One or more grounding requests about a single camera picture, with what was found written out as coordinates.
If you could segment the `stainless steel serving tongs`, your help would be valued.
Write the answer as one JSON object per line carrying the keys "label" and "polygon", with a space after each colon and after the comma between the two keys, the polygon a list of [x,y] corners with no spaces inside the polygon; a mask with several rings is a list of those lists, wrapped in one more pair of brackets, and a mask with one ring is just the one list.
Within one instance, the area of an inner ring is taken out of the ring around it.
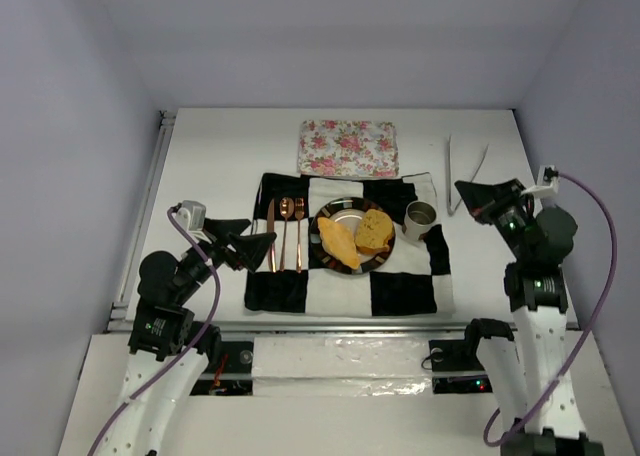
{"label": "stainless steel serving tongs", "polygon": [[455,187],[458,180],[473,182],[482,167],[489,143],[481,138],[465,134],[450,134],[445,150],[446,207],[453,216],[462,199]]}

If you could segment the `long bread piece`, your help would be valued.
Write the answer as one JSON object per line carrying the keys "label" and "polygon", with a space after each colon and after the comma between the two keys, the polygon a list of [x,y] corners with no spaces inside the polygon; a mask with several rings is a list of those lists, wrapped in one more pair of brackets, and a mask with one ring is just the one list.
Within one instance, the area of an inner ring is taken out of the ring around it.
{"label": "long bread piece", "polygon": [[357,270],[360,257],[352,231],[326,217],[319,218],[317,224],[325,251],[350,269]]}

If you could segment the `round bread piece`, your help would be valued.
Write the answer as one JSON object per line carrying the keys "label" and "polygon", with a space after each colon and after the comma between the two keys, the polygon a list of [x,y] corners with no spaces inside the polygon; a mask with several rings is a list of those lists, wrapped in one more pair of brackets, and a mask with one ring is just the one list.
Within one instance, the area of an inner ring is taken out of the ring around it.
{"label": "round bread piece", "polygon": [[388,252],[394,236],[392,219],[383,211],[369,209],[361,219],[354,241],[359,252],[368,255]]}

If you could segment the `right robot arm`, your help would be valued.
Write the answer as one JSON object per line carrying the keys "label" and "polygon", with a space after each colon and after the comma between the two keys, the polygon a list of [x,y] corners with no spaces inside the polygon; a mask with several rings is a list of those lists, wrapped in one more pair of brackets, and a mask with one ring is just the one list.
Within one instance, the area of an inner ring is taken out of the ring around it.
{"label": "right robot arm", "polygon": [[525,188],[517,179],[488,185],[455,184],[469,214],[495,227],[515,257],[504,273],[511,323],[476,318],[451,348],[433,347],[432,362],[477,360],[498,402],[492,421],[503,424],[486,446],[503,455],[601,455],[577,406],[566,351],[568,295],[561,265],[578,230],[575,219],[553,206],[537,211],[536,198],[557,189],[555,173],[547,185]]}

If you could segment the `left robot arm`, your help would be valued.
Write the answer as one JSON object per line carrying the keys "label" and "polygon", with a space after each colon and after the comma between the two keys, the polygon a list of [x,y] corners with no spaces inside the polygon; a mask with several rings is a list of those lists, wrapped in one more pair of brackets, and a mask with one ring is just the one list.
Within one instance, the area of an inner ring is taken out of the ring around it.
{"label": "left robot arm", "polygon": [[171,207],[167,217],[190,247],[180,258],[156,251],[140,264],[123,384],[91,455],[163,454],[196,381],[220,354],[220,330],[212,323],[216,311],[198,322],[187,301],[213,281],[218,303],[218,268],[254,272],[276,240],[274,232],[245,234],[247,219],[212,220],[185,205]]}

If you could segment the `copper spoon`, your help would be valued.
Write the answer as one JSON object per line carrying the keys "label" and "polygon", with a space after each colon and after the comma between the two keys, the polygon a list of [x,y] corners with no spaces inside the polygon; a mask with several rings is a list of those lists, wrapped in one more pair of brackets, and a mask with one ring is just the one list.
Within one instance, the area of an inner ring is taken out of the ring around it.
{"label": "copper spoon", "polygon": [[279,203],[279,211],[280,215],[283,218],[284,226],[283,226],[283,234],[282,234],[282,242],[281,242],[281,254],[279,261],[279,270],[284,271],[286,268],[286,241],[287,241],[287,229],[288,229],[288,220],[293,215],[294,212],[294,201],[290,197],[284,197],[281,199]]}

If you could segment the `metal cup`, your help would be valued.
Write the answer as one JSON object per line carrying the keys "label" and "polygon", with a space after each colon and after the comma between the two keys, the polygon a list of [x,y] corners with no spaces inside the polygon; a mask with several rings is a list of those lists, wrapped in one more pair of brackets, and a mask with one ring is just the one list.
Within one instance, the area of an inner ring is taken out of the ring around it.
{"label": "metal cup", "polygon": [[436,222],[436,208],[427,202],[416,200],[406,207],[402,231],[407,239],[420,241]]}

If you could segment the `copper fork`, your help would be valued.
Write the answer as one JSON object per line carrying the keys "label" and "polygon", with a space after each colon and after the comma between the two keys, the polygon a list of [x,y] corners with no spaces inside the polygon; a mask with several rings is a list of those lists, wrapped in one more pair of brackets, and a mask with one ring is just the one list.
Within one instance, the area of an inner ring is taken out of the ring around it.
{"label": "copper fork", "polygon": [[297,241],[296,241],[296,272],[302,272],[302,246],[301,246],[301,221],[304,218],[304,199],[302,197],[295,199],[294,216],[297,222]]}

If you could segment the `black white checkered cloth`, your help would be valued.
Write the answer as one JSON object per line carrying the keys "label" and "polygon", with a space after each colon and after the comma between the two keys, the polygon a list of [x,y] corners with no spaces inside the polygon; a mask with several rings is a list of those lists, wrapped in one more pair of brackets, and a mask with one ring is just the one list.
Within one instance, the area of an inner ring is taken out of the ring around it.
{"label": "black white checkered cloth", "polygon": [[309,226],[325,204],[343,197],[368,199],[393,219],[401,230],[406,207],[420,200],[436,205],[432,177],[428,173],[399,179],[348,181],[309,176],[265,173],[254,204],[253,232],[267,229],[274,218],[276,247],[281,253],[284,221],[282,198],[304,199],[301,221],[302,272],[296,272],[297,222],[288,220],[284,271],[272,271],[269,262],[248,274],[244,305],[255,312],[304,314],[318,317],[406,317],[452,314],[455,311],[449,248],[441,225],[434,225],[421,241],[398,233],[389,260],[378,270],[346,275],[319,264],[309,248]]}

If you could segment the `dark rimmed ceramic plate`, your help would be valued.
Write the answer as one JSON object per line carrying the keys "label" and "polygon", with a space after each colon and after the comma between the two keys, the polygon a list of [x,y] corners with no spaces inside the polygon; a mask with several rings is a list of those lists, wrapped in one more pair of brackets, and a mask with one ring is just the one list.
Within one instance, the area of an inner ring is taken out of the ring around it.
{"label": "dark rimmed ceramic plate", "polygon": [[366,274],[383,266],[389,260],[395,245],[396,233],[394,224],[391,224],[391,234],[387,243],[388,249],[377,251],[375,254],[358,251],[360,259],[358,269],[350,268],[331,255],[325,248],[321,238],[318,226],[318,221],[321,218],[343,224],[355,235],[359,224],[369,210],[377,210],[387,215],[378,204],[359,197],[343,197],[322,206],[309,226],[309,248],[315,260],[327,269],[346,275]]}

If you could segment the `floral rectangular tray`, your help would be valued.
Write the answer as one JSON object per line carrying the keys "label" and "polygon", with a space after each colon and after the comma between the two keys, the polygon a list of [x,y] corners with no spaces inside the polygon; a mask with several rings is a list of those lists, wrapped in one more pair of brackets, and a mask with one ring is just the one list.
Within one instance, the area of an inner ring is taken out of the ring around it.
{"label": "floral rectangular tray", "polygon": [[388,121],[305,120],[299,131],[298,172],[351,179],[395,178],[397,130]]}

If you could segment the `aluminium front rail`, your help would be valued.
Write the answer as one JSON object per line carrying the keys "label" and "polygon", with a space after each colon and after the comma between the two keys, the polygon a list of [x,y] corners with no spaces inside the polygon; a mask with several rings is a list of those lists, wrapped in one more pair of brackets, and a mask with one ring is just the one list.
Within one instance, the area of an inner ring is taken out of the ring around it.
{"label": "aluminium front rail", "polygon": [[[222,323],[222,350],[220,361],[211,363],[205,369],[204,380],[249,380],[252,379],[254,342],[258,337],[413,337],[428,342],[427,356],[431,353],[432,340],[461,340],[464,335],[463,324],[427,325],[423,321],[410,321],[406,324],[358,324],[323,323],[309,324],[238,324]],[[430,362],[424,357],[421,366],[431,372]]]}

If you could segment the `aluminium rail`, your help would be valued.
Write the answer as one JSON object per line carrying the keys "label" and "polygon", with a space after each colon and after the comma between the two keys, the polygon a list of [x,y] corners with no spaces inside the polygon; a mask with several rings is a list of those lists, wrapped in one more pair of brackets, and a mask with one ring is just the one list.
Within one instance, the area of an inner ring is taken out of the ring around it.
{"label": "aluminium rail", "polygon": [[111,304],[104,333],[113,331],[128,332],[128,329],[126,329],[127,310],[131,301],[142,249],[153,211],[164,162],[175,126],[176,117],[176,111],[163,110],[160,112],[159,130],[151,159],[151,166],[145,181],[144,191],[131,236],[129,249],[127,251],[119,287]]}
{"label": "aluminium rail", "polygon": [[[423,321],[410,321],[406,324],[358,324],[323,323],[309,324],[238,324],[222,323],[222,350],[220,361],[211,363],[205,369],[204,380],[249,380],[252,379],[254,342],[258,337],[413,337],[428,342],[427,356],[431,353],[432,340],[461,340],[464,335],[463,324],[427,325]],[[421,366],[431,372],[430,362],[424,357]]]}

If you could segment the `aluminium left rail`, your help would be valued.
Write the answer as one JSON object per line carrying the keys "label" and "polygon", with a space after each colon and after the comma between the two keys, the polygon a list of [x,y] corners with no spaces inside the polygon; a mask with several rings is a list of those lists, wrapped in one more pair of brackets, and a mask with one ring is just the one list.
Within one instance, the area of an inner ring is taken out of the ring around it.
{"label": "aluminium left rail", "polygon": [[129,249],[127,251],[119,287],[111,304],[104,333],[113,331],[128,332],[128,329],[126,329],[127,310],[131,301],[142,249],[153,211],[164,162],[175,126],[176,117],[176,111],[163,110],[160,112],[159,130],[151,159],[151,166],[145,181],[144,191],[131,236]]}

